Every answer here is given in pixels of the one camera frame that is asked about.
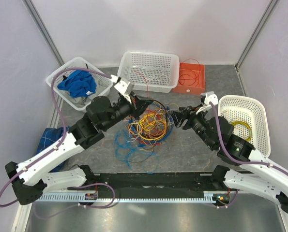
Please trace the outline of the orange plastic tray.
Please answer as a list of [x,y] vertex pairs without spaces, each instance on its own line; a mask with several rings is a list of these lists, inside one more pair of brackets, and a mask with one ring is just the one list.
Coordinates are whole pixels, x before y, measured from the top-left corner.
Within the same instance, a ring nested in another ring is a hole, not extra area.
[[205,66],[181,62],[177,86],[172,89],[172,92],[200,95],[205,92],[205,89]]

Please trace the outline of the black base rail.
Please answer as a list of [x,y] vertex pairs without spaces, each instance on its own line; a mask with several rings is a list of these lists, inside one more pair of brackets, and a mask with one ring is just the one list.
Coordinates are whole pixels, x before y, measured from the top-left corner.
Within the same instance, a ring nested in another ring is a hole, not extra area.
[[95,174],[84,184],[106,183],[115,192],[120,189],[190,189],[194,191],[227,191],[228,187],[212,182],[211,173],[118,173]]

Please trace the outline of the white perforated basket right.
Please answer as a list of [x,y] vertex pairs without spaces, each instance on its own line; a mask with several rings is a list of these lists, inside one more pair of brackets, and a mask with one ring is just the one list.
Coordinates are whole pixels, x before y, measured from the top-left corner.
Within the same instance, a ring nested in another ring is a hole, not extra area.
[[234,126],[234,134],[245,139],[264,156],[271,154],[271,143],[266,111],[256,99],[225,95],[219,100],[218,115]]

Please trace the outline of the aluminium frame post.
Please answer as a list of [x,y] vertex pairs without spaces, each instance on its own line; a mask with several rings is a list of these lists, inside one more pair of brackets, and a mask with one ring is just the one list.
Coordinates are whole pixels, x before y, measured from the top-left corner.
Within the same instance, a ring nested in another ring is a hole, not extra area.
[[257,38],[261,34],[262,30],[264,29],[266,23],[268,22],[272,12],[274,11],[276,5],[278,4],[279,0],[270,0],[269,4],[265,8],[260,20],[258,21],[254,31],[251,34],[245,48],[243,49],[238,61],[235,64],[236,71],[242,66],[243,62],[247,58],[249,52],[251,51],[253,45],[255,44]]
[[64,60],[60,54],[60,52],[58,51],[48,29],[46,28],[40,14],[38,13],[34,3],[32,0],[22,0],[23,3],[25,4],[25,6],[27,7],[30,15],[32,16],[32,19],[34,20],[37,28],[39,29],[41,35],[43,36],[44,40],[46,41],[49,49],[51,50],[52,54],[54,55],[57,63],[59,65],[63,65],[64,64]]

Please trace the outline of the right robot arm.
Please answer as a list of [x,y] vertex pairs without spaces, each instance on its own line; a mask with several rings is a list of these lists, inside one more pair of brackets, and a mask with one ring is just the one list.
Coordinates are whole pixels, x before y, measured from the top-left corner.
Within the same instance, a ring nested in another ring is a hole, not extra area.
[[188,106],[171,111],[176,127],[183,130],[193,129],[210,150],[216,150],[222,161],[248,170],[258,177],[248,177],[233,169],[218,165],[211,177],[215,190],[230,188],[248,191],[279,205],[288,213],[288,170],[265,157],[259,150],[233,134],[234,127],[224,117],[218,115],[210,120],[200,108]]

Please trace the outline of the white perforated basket middle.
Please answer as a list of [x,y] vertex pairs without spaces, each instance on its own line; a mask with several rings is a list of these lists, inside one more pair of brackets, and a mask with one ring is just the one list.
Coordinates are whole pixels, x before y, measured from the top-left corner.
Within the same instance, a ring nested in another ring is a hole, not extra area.
[[132,81],[134,90],[169,93],[179,79],[179,57],[154,52],[125,52],[118,76]]

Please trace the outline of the aluminium frame post left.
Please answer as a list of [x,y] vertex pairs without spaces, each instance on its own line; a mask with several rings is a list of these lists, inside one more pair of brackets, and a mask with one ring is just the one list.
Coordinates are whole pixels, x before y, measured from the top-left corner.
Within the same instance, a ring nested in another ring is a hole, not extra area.
[[46,28],[40,14],[38,13],[34,3],[32,0],[22,0],[23,3],[25,4],[25,6],[27,7],[30,15],[32,16],[32,19],[34,20],[37,28],[39,29],[41,35],[43,36],[44,40],[46,41],[49,49],[51,50],[52,54],[54,55],[57,63],[59,65],[63,65],[64,64],[64,60],[60,54],[60,52],[58,51],[48,29]]

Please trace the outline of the grey cloth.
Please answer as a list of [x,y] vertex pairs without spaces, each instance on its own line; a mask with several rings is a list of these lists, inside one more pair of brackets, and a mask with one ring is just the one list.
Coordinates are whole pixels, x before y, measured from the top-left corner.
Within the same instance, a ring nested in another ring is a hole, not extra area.
[[108,84],[106,84],[103,80],[101,79],[96,79],[96,91],[94,94],[91,94],[88,97],[78,97],[72,99],[72,103],[77,107],[77,108],[82,108],[85,105],[89,104],[93,98],[97,96],[108,96],[109,95],[109,90]]

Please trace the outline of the white perforated basket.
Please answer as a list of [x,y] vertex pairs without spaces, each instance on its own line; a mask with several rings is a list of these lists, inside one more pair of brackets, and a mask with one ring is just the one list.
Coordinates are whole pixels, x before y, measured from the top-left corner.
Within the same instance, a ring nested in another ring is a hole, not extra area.
[[100,71],[98,68],[93,66],[91,63],[86,61],[85,59],[81,57],[76,57],[67,63],[63,64],[61,67],[59,67],[57,70],[55,70],[50,76],[46,78],[46,83],[53,88],[53,91],[59,95],[66,103],[68,103],[71,107],[73,107],[77,111],[86,111],[86,107],[91,103],[85,105],[82,108],[77,108],[72,103],[72,98],[69,94],[69,92],[64,90],[59,90],[57,88],[57,85],[65,80],[72,72],[76,70],[82,70],[89,72],[95,79],[101,79],[106,84],[108,84],[108,90],[110,92],[111,87],[113,86],[113,83],[110,80],[110,77],[107,74],[104,74],[102,71]]
[[218,115],[234,126],[234,134],[245,139],[264,156],[271,154],[271,143],[266,111],[256,99],[225,95],[219,100]]
[[179,79],[179,57],[154,52],[125,52],[118,76],[132,81],[134,90],[169,93]]

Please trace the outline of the white perforated basket left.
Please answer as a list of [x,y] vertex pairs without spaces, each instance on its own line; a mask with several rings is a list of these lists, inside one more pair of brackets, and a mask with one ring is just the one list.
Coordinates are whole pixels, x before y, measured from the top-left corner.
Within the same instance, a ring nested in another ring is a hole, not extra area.
[[55,70],[50,76],[46,78],[46,83],[53,88],[53,91],[59,95],[66,103],[68,103],[71,107],[73,107],[77,111],[86,111],[86,107],[91,103],[85,105],[82,108],[77,108],[72,103],[72,98],[69,94],[69,92],[64,90],[59,90],[57,88],[57,85],[65,80],[72,72],[76,70],[82,70],[89,72],[95,79],[101,79],[106,84],[108,84],[108,90],[110,92],[111,87],[113,86],[113,83],[110,80],[110,77],[107,74],[104,74],[102,71],[100,71],[98,68],[93,66],[91,63],[86,61],[85,59],[81,57],[76,57],[67,63],[63,64],[61,67],[59,67],[57,70]]

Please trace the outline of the blue plaid cloth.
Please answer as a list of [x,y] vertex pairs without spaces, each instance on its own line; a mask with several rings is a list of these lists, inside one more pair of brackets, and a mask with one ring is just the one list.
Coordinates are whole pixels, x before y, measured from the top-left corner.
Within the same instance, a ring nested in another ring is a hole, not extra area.
[[40,138],[35,155],[42,152],[44,149],[46,149],[50,145],[54,144],[62,136],[63,136],[63,127],[46,128]]

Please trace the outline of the aluminium frame post right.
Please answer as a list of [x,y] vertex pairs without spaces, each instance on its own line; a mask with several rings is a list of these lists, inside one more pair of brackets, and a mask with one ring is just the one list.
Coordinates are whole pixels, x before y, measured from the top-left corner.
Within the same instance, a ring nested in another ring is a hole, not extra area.
[[243,62],[247,58],[249,52],[251,51],[253,45],[255,44],[257,38],[261,34],[262,30],[264,29],[266,23],[268,22],[272,12],[274,11],[276,5],[278,4],[279,0],[270,0],[269,4],[265,8],[260,20],[258,21],[254,31],[251,34],[245,48],[243,49],[238,61],[235,64],[236,71],[242,66]]

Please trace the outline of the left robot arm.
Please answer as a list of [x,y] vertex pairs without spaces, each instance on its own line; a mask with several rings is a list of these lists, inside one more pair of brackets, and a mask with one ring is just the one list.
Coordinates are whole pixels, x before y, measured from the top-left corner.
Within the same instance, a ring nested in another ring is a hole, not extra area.
[[52,170],[102,140],[105,131],[126,117],[140,117],[152,103],[152,99],[133,92],[130,100],[120,95],[114,103],[105,96],[94,98],[84,116],[55,143],[25,162],[11,161],[5,165],[16,201],[27,205],[44,193],[68,187],[92,189],[95,178],[87,165],[73,171],[52,173]]

